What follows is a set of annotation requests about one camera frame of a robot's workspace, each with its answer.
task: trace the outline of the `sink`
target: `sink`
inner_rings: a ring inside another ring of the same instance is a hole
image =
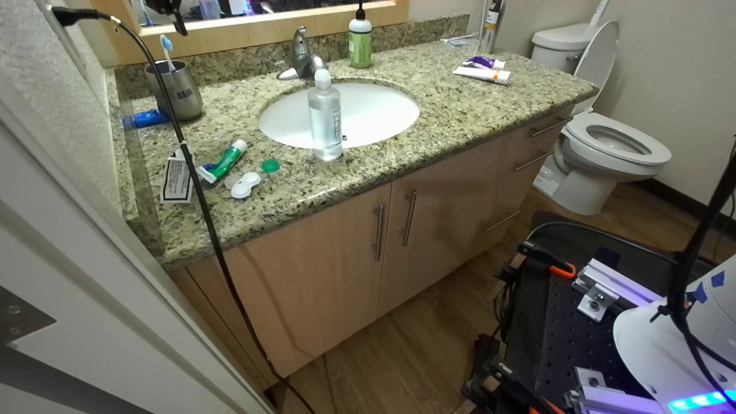
[[[344,148],[363,148],[408,130],[416,118],[416,102],[390,85],[334,83],[344,104]],[[309,122],[309,90],[276,98],[257,120],[265,135],[291,148],[314,148]]]

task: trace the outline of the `speckled countertop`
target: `speckled countertop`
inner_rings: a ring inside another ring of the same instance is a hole
[[[514,72],[510,85],[454,76],[450,68],[465,56],[434,42],[376,53],[372,68],[353,68],[345,60],[329,62],[337,80],[386,83],[413,94],[422,108],[409,130],[348,150],[334,164],[318,160],[309,150],[284,148],[257,130],[257,115],[280,94],[307,88],[301,80],[276,80],[266,74],[201,88],[204,118],[185,126],[197,160],[219,158],[234,138],[249,143],[245,160],[234,167],[237,174],[257,171],[265,158],[280,160],[280,171],[266,177],[249,200],[230,200],[223,181],[208,188],[223,246],[315,213],[595,91],[586,80],[519,56],[501,56]],[[126,113],[151,106],[149,96],[125,102]],[[132,177],[125,172],[128,177],[125,181],[137,187],[137,191],[125,188],[137,197],[137,207],[126,213],[137,220],[132,227],[169,268],[210,257],[212,248],[195,202],[161,204],[160,200],[166,156],[174,148],[173,128],[141,128],[125,134],[125,141],[125,151],[117,156],[126,156]]]

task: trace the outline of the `toothbrush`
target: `toothbrush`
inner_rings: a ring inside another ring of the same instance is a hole
[[[477,68],[503,68],[507,62],[494,60],[494,57],[483,57],[483,56],[473,56],[469,60],[462,62],[462,67],[477,67]]]
[[[166,57],[169,72],[177,72],[174,62],[170,62],[170,56],[169,56],[169,53],[174,50],[174,43],[166,35],[161,35],[160,42],[161,42],[161,48],[163,48],[163,57]]]

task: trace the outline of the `soap dispenser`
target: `soap dispenser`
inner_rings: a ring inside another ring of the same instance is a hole
[[[371,67],[371,21],[365,18],[363,0],[358,0],[358,11],[349,21],[349,64]]]

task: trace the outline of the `wooden cabinet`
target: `wooden cabinet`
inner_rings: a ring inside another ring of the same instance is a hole
[[[501,148],[494,138],[394,181],[383,312],[469,259],[477,232],[494,217]]]
[[[556,143],[561,115],[230,248],[237,291],[276,370],[293,374],[491,248]],[[215,259],[186,268],[201,289],[179,284],[237,360],[257,370],[252,376],[270,387],[273,376],[215,268]]]
[[[291,374],[378,318],[390,187],[227,250],[276,370]]]

